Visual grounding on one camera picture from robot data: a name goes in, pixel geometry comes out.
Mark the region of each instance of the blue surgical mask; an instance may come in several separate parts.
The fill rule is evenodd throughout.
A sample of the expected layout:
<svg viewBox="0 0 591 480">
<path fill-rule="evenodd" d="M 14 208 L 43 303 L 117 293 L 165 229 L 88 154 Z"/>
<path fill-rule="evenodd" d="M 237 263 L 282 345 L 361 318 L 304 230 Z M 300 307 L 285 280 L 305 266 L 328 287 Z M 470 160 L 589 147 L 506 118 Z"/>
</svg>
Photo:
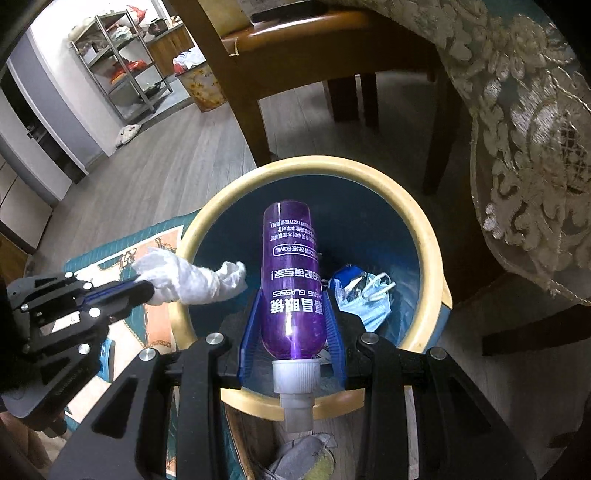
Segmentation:
<svg viewBox="0 0 591 480">
<path fill-rule="evenodd" d="M 347 301 L 343 298 L 344 288 L 335 280 L 335 297 L 341 312 L 359 316 L 367 332 L 375 332 L 390 315 L 390 295 L 388 291 L 395 287 L 386 273 L 367 274 L 367 283 L 361 293 Z"/>
</svg>

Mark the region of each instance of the gray wood floor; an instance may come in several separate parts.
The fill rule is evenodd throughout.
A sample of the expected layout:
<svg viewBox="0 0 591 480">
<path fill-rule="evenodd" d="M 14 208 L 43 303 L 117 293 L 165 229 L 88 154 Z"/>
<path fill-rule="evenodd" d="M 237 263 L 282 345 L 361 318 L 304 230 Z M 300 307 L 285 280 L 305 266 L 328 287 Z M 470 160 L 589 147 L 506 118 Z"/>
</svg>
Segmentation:
<svg viewBox="0 0 591 480">
<path fill-rule="evenodd" d="M 261 102 L 269 145 L 280 158 L 328 154 L 368 163 L 419 202 L 436 231 L 448 281 L 479 268 L 471 252 L 483 245 L 469 190 L 469 118 L 465 113 L 437 195 L 420 185 L 434 115 L 434 87 L 422 76 L 378 75 L 380 132 L 360 122 L 335 124 L 322 86 L 301 87 Z M 35 271 L 65 261 L 156 222 L 201 208 L 254 162 L 228 105 L 200 113 L 194 105 L 140 133 L 58 205 L 35 255 Z M 473 378 L 543 473 L 559 450 L 551 436 L 576 429 L 591 388 L 591 340 L 575 345 L 483 358 L 484 333 L 529 322 L 565 307 L 538 287 L 504 276 L 477 298 L 456 306 L 440 344 Z M 335 480 L 352 479 L 361 413 L 317 424 L 337 436 Z M 284 438 L 280 428 L 277 435 Z"/>
</svg>

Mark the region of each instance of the lace tablecloth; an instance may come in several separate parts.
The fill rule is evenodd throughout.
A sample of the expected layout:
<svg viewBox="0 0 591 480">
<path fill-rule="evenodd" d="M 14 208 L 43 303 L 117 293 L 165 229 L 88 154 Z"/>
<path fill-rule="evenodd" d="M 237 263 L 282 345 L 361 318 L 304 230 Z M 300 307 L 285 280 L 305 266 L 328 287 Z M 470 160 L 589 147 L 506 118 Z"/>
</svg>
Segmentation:
<svg viewBox="0 0 591 480">
<path fill-rule="evenodd" d="M 508 271 L 591 305 L 591 90 L 549 17 L 532 0 L 325 1 L 438 47 L 472 115 L 472 196 L 489 248 Z M 239 2 L 247 15 L 290 3 Z"/>
</svg>

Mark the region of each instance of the mask ear loop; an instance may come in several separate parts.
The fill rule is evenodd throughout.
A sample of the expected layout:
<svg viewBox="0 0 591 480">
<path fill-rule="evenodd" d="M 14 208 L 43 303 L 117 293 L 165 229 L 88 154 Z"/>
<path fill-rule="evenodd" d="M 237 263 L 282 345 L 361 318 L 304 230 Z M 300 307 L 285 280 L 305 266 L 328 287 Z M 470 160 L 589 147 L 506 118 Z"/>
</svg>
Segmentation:
<svg viewBox="0 0 591 480">
<path fill-rule="evenodd" d="M 389 284 L 386 285 L 384 288 L 382 288 L 382 290 L 377 291 L 376 293 L 370 295 L 369 297 L 365 296 L 365 291 L 370 288 L 373 284 L 379 282 L 380 280 L 382 280 L 382 278 L 387 278 Z M 367 285 L 365 286 L 365 288 L 361 291 L 361 297 L 364 300 L 367 301 L 375 301 L 375 300 L 379 300 L 381 298 L 381 296 L 386 293 L 387 291 L 392 290 L 394 287 L 396 286 L 396 282 L 392 281 L 392 279 L 390 278 L 390 276 L 386 273 L 380 273 L 380 275 L 376 275 L 374 278 L 372 278 L 371 280 L 369 280 L 369 282 L 367 283 Z"/>
</svg>

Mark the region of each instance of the purple bottle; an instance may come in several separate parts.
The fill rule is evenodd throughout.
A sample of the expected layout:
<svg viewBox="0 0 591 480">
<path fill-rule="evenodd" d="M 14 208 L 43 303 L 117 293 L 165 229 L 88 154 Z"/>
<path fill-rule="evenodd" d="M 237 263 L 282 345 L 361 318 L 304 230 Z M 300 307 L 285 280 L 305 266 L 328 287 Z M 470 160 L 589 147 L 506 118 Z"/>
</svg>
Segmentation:
<svg viewBox="0 0 591 480">
<path fill-rule="evenodd" d="M 315 358 L 326 343 L 316 238 L 310 209 L 294 200 L 274 203 L 264 214 L 261 289 L 267 309 L 261 328 L 273 362 L 274 391 L 284 409 L 285 429 L 312 429 L 314 390 L 320 382 Z"/>
</svg>

